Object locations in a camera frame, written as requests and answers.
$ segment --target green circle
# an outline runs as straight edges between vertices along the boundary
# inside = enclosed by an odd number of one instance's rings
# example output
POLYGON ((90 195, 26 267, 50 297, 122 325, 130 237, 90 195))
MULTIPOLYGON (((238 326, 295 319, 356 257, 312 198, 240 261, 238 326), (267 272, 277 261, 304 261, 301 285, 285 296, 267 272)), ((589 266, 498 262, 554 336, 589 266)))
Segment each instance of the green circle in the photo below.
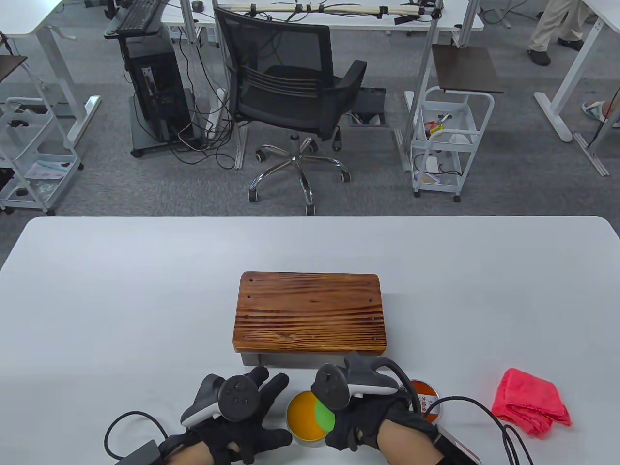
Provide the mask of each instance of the green circle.
POLYGON ((325 433, 331 432, 336 424, 336 416, 318 400, 314 404, 314 419, 325 433))

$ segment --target white cart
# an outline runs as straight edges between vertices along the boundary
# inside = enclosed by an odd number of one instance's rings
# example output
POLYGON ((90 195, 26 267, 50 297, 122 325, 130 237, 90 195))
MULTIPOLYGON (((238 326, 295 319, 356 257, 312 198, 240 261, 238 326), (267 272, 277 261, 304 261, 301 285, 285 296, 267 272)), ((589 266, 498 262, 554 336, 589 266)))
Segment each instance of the white cart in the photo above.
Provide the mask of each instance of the white cart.
POLYGON ((461 189, 467 179, 467 173, 474 161, 478 145, 493 107, 495 99, 486 92, 443 91, 431 87, 426 91, 415 119, 415 136, 411 142, 411 179, 414 196, 420 197, 421 190, 434 190, 454 193, 454 201, 461 201, 461 189), (460 102, 434 102, 428 100, 432 92, 444 92, 447 95, 462 96, 460 102), (476 125, 469 106, 469 98, 479 96, 488 101, 487 111, 480 126, 476 125), (448 116, 443 122, 443 129, 428 134, 428 122, 436 122, 448 116), (436 172, 428 170, 428 157, 437 158, 436 172), (467 157, 465 169, 461 167, 461 156, 467 157))
POLYGON ((31 99, 16 98, 7 99, 5 112, 0 112, 0 133, 7 133, 14 146, 0 146, 0 168, 10 168, 14 172, 13 178, 0 191, 0 210, 12 213, 15 207, 39 208, 48 215, 54 215, 55 212, 52 209, 54 202, 75 172, 83 169, 84 166, 73 145, 69 143, 67 134, 53 113, 38 81, 23 62, 25 57, 4 55, 0 57, 0 60, 3 60, 3 66, 12 68, 6 75, 17 67, 24 69, 47 109, 43 114, 24 110, 21 105, 31 103, 31 99), (24 140, 23 134, 26 129, 22 129, 25 125, 31 137, 27 141, 24 140), (34 137, 32 137, 33 130, 36 132, 34 137), (70 155, 46 154, 38 151, 41 143, 53 130, 62 134, 64 145, 71 151, 70 155), (28 179, 27 173, 35 164, 43 167, 58 167, 57 170, 63 173, 62 178, 28 179))

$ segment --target office chair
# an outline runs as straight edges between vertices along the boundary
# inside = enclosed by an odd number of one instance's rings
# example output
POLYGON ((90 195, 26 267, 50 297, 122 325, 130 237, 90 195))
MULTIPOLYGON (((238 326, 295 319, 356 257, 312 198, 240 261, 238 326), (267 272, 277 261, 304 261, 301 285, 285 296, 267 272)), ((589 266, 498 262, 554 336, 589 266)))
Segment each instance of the office chair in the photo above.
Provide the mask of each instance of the office chair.
MULTIPOLYGON (((306 214, 314 215, 312 188, 303 169, 305 161, 325 162, 340 168, 342 182, 351 174, 340 161, 315 155, 312 137, 300 140, 297 131, 315 134, 322 141, 334 136, 340 117, 351 111, 366 62, 355 60, 344 78, 334 76, 332 45, 327 26, 261 20, 215 9, 226 42, 231 76, 229 110, 235 122, 260 121, 294 130, 289 151, 262 145, 256 158, 266 152, 287 157, 260 173, 248 193, 250 202, 259 199, 256 188, 264 178, 293 166, 306 197, 306 214)), ((335 142, 339 148, 340 141, 335 142)))

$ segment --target wooden box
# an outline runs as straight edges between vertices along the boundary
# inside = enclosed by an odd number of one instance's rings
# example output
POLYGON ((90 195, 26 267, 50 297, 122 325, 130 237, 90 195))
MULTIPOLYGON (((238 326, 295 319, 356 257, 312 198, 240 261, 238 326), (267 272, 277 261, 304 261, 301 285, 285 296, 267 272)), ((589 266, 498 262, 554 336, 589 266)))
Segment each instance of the wooden box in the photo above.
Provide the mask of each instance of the wooden box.
POLYGON ((319 366, 386 349, 376 275, 246 272, 232 343, 245 365, 319 366))

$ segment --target slipper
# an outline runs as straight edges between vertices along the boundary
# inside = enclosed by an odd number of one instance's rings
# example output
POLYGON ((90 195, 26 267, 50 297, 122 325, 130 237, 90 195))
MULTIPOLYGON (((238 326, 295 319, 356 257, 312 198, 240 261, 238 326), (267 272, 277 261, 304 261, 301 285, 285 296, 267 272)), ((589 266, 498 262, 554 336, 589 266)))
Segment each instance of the slipper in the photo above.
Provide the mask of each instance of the slipper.
MULTIPOLYGON (((593 104, 589 104, 585 102, 582 105, 583 112, 588 115, 590 118, 594 118, 596 121, 601 123, 605 122, 605 118, 603 117, 603 104, 605 102, 594 102, 593 104)), ((620 128, 620 120, 616 121, 613 125, 614 128, 620 128)))

